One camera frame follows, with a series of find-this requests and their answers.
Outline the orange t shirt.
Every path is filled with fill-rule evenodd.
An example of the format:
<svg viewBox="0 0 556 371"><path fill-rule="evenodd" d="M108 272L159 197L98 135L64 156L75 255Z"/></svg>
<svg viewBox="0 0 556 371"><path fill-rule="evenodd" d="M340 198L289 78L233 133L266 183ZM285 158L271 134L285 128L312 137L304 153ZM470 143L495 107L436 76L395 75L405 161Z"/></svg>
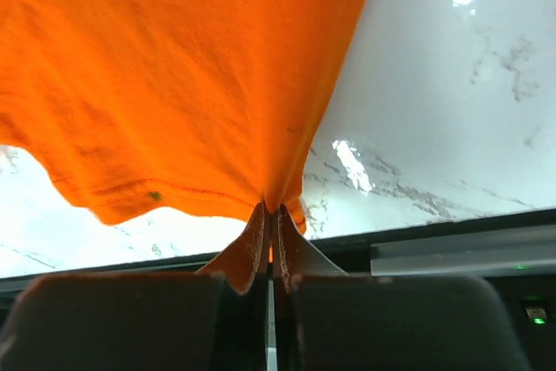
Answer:
<svg viewBox="0 0 556 371"><path fill-rule="evenodd" d="M1 0L1 270L41 203L307 229L302 176L366 0Z"/></svg>

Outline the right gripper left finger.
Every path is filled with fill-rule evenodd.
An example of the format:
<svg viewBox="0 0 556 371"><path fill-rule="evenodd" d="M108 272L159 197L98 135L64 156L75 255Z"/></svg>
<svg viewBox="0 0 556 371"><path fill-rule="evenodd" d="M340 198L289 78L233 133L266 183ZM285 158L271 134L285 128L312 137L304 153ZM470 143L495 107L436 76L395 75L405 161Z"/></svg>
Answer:
<svg viewBox="0 0 556 371"><path fill-rule="evenodd" d="M36 278L1 330L4 370L263 370L268 211L194 273Z"/></svg>

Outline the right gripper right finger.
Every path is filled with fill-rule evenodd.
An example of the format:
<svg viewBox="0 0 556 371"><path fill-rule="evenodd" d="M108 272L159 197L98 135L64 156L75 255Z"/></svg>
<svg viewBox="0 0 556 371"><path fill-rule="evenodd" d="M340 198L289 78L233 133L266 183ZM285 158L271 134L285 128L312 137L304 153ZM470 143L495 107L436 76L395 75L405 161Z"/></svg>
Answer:
<svg viewBox="0 0 556 371"><path fill-rule="evenodd" d="M527 370L498 293L479 277L349 275L271 217L280 370Z"/></svg>

